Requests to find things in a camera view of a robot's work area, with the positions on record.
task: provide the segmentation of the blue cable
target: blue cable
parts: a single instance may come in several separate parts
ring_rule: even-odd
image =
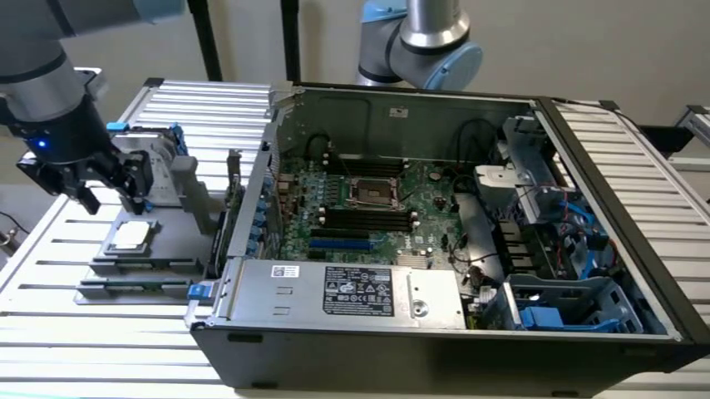
[[[596,252],[597,251],[589,251],[588,250],[588,264],[585,265],[585,269],[582,270],[582,275],[580,276],[581,280],[585,280],[589,278],[589,274],[592,273],[592,269],[596,266]]]
[[[568,208],[569,210],[580,214],[588,221],[589,225],[594,224],[596,216],[592,213],[585,212],[585,210],[580,208],[576,204],[572,204],[570,202],[566,202],[566,201],[560,201],[560,206],[562,206],[564,208]]]

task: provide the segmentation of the white label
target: white label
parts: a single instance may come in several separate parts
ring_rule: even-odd
[[[275,278],[299,278],[299,266],[274,265],[271,267],[271,277],[275,277]]]
[[[410,110],[407,108],[390,108],[390,118],[409,118]]]

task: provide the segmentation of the robotic arm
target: robotic arm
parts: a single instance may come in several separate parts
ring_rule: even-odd
[[[66,194],[95,214],[86,187],[99,180],[140,213],[154,176],[144,151],[123,153],[59,42],[108,27],[183,12],[183,0],[3,0],[0,2],[0,124],[31,154],[18,167],[51,195]]]
[[[402,80],[431,90],[462,90],[483,60],[470,42],[458,0],[370,0],[365,4],[358,84]]]

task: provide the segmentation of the metal pole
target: metal pole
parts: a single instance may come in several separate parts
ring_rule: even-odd
[[[210,6],[207,0],[187,0],[190,12],[201,40],[202,60],[210,81],[223,81],[221,54],[214,40],[213,21],[210,20]]]
[[[430,50],[466,40],[470,19],[458,0],[407,0],[407,11],[401,35],[410,46]]]
[[[299,0],[281,0],[286,79],[301,82]]]
[[[12,233],[12,230],[10,231],[10,234],[6,234],[0,231],[0,249],[3,252],[6,252],[8,256],[12,256],[15,255],[18,248],[20,248],[20,244],[15,240],[15,234]]]

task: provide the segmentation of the cpu socket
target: cpu socket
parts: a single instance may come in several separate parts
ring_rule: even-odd
[[[359,208],[398,208],[397,179],[351,179],[347,202]]]

